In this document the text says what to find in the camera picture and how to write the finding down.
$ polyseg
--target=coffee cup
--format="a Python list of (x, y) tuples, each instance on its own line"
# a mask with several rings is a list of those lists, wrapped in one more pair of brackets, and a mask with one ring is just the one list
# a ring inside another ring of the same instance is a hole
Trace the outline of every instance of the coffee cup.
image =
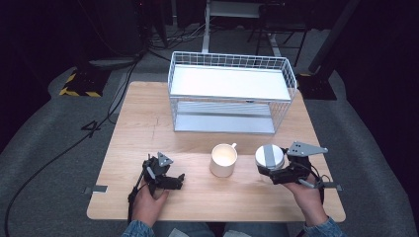
[(213, 148), (209, 164), (210, 171), (217, 177), (228, 177), (234, 171), (234, 165), (237, 160), (237, 144), (218, 144)]

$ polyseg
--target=cable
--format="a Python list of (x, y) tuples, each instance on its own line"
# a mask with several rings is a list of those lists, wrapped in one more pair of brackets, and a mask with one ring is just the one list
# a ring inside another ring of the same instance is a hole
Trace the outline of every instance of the cable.
[[(136, 64), (138, 63), (138, 61), (141, 59), (142, 57), (138, 58), (137, 61), (134, 63), (134, 65), (129, 69), (128, 71), (128, 75), (126, 78), (126, 87), (124, 90), (124, 93), (126, 92), (126, 88), (127, 88), (127, 84), (128, 84), (128, 80), (129, 77), (133, 71), (133, 68), (136, 66)], [(6, 237), (10, 237), (10, 233), (9, 233), (9, 215), (10, 215), (10, 210), (12, 209), (13, 203), (15, 202), (16, 198), (19, 196), (19, 194), (21, 193), (21, 191), (27, 186), (28, 183), (30, 183), (41, 171), (43, 171), (47, 166), (49, 166), (50, 164), (52, 164), (54, 161), (58, 160), (59, 158), (61, 158), (64, 154), (66, 154), (68, 151), (72, 150), (74, 147), (76, 147), (78, 144), (80, 144), (82, 141), (84, 141), (87, 137), (91, 136), (93, 134), (93, 132), (95, 132), (98, 128), (100, 128), (100, 126), (109, 119), (109, 116), (111, 114), (114, 113), (114, 111), (117, 109), (118, 105), (120, 104), (120, 102), (122, 101), (123, 97), (120, 98), (118, 104), (114, 107), (113, 110), (111, 110), (110, 112), (108, 111), (107, 116), (101, 121), (99, 122), (98, 126), (94, 127), (90, 132), (88, 132), (86, 135), (84, 135), (81, 139), (79, 139), (78, 141), (76, 141), (73, 145), (71, 145), (69, 148), (65, 149), (63, 152), (61, 152), (60, 154), (58, 154), (57, 156), (55, 156), (54, 158), (52, 158), (50, 161), (46, 162), (46, 164), (44, 164), (42, 167), (40, 167), (36, 172), (34, 172), (33, 175), (31, 175), (18, 189), (18, 191), (13, 195), (12, 199), (9, 202), (9, 205), (7, 206), (6, 209), (6, 214), (5, 214), (5, 218), (4, 218), (4, 233), (6, 235)]]
[[(114, 96), (114, 99), (112, 100), (112, 102), (111, 102), (111, 104), (110, 104), (110, 106), (109, 106), (107, 120), (108, 120), (110, 123), (112, 123), (112, 124), (116, 124), (116, 122), (111, 120), (111, 115), (114, 113), (114, 111), (115, 111), (115, 110), (117, 109), (117, 107), (120, 105), (120, 103), (123, 101), (124, 94), (126, 93), (126, 89), (127, 89), (128, 84), (129, 84), (129, 83), (128, 83), (128, 82), (129, 82), (129, 78), (130, 78), (130, 76), (131, 76), (131, 74), (132, 74), (133, 69), (135, 68), (136, 64), (138, 63), (138, 61), (136, 61), (136, 62), (132, 65), (132, 67), (128, 70), (128, 72), (126, 73), (126, 80), (123, 82), (123, 84), (121, 85), (121, 87), (118, 89), (117, 93), (116, 93), (116, 94), (115, 94), (115, 96)], [(118, 96), (118, 94), (120, 93), (121, 88), (122, 88), (123, 86), (125, 86), (125, 87), (124, 87), (123, 94), (121, 95), (121, 97), (120, 97), (120, 99), (118, 100), (117, 104), (115, 105), (114, 109), (111, 111), (111, 107), (112, 107), (112, 105), (114, 104), (114, 101), (115, 101), (115, 99), (117, 98), (117, 96)]]

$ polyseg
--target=white wire basket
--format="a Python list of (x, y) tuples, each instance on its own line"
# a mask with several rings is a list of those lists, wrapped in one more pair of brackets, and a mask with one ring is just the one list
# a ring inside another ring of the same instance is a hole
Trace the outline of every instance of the white wire basket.
[(175, 51), (168, 92), (175, 131), (273, 134), (296, 81), (284, 57)]

